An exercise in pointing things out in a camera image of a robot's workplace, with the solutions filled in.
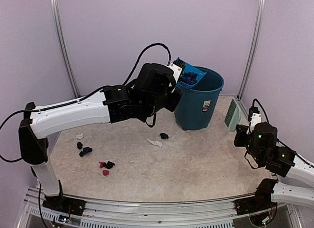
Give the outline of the light green hand brush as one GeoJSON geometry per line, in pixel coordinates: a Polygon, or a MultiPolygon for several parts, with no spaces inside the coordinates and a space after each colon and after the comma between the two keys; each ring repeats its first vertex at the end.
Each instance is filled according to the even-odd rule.
{"type": "Polygon", "coordinates": [[[241,110],[237,102],[232,99],[224,119],[224,123],[227,126],[229,132],[236,131],[236,126],[240,123],[241,120],[241,110]]]}

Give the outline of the blue plastic dustpan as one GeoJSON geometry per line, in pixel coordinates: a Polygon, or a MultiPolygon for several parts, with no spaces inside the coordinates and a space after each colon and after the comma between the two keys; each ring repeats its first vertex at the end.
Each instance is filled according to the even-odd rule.
{"type": "Polygon", "coordinates": [[[191,89],[206,75],[205,72],[181,60],[179,57],[172,63],[180,68],[183,68],[183,71],[177,81],[178,87],[182,85],[187,89],[191,89]]]}

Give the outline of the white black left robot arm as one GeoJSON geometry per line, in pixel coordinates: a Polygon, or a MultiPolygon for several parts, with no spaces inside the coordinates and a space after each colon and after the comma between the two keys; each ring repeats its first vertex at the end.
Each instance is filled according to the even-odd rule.
{"type": "Polygon", "coordinates": [[[182,96],[176,85],[183,71],[174,63],[168,66],[146,63],[138,77],[128,84],[104,86],[82,98],[54,105],[36,106],[32,102],[26,105],[18,129],[21,156],[33,168],[51,205],[63,211],[69,201],[63,196],[47,154],[47,137],[92,124],[128,119],[145,123],[163,108],[173,112],[182,96]]]}

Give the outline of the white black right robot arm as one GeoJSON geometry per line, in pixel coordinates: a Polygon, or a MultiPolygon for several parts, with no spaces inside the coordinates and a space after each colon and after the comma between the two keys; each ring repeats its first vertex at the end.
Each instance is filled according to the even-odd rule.
{"type": "Polygon", "coordinates": [[[277,179],[265,178],[255,194],[236,200],[238,214],[261,211],[277,203],[289,203],[305,207],[314,206],[314,165],[286,145],[278,146],[277,128],[267,122],[258,123],[253,129],[237,125],[234,145],[246,148],[258,168],[301,181],[307,188],[291,186],[277,179]]]}

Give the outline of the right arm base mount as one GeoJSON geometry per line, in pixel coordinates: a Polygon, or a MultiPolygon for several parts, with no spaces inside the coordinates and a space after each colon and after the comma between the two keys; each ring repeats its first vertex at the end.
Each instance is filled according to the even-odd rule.
{"type": "Polygon", "coordinates": [[[275,179],[263,179],[257,187],[253,196],[235,200],[235,208],[237,215],[244,215],[270,209],[277,206],[276,202],[271,200],[274,192],[274,186],[278,183],[275,179]]]}

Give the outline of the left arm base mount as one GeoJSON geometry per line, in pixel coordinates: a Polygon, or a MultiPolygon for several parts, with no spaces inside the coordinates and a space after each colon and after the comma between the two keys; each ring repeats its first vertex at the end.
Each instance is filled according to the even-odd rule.
{"type": "Polygon", "coordinates": [[[60,189],[57,196],[46,196],[43,201],[43,207],[54,211],[67,213],[68,215],[82,216],[85,209],[86,201],[66,197],[60,189]]]}

